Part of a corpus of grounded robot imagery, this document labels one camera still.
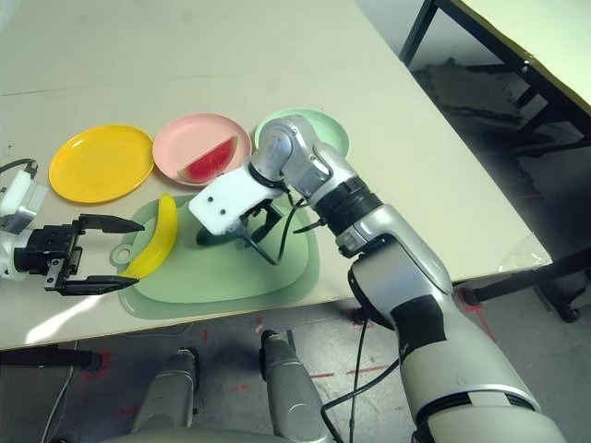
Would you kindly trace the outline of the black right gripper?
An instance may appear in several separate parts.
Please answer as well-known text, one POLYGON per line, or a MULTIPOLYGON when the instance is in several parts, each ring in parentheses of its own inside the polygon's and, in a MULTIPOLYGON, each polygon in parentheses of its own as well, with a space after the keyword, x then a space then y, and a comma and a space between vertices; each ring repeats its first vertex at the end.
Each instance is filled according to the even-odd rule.
POLYGON ((283 214, 274 205, 257 205, 242 215, 240 220, 247 228, 248 222, 251 219, 256 219, 262 212, 264 213, 263 223, 248 234, 248 237, 255 243, 263 240, 283 217, 283 214))

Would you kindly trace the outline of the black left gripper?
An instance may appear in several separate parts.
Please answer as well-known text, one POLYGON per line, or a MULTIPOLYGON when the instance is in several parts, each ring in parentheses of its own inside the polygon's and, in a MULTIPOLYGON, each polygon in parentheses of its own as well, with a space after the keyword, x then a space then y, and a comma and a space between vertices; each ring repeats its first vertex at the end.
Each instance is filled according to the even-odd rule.
POLYGON ((113 215, 81 214, 70 224, 45 225, 31 231, 24 246, 15 247, 16 271, 45 277, 46 291, 62 295, 101 295, 119 291, 139 282, 139 279, 122 276, 89 276, 71 281, 78 272, 82 247, 78 237, 87 229, 104 233, 134 233, 144 230, 135 221, 113 215))

